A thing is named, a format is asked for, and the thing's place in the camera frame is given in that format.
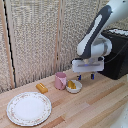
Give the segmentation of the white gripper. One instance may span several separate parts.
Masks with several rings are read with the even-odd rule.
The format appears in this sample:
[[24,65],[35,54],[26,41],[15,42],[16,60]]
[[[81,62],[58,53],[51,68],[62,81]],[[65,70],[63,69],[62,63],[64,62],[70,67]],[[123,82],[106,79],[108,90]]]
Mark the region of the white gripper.
[[[72,61],[72,70],[77,73],[81,72],[97,72],[104,69],[104,58],[95,57],[90,59],[75,58]],[[95,79],[95,74],[91,74],[91,79]]]

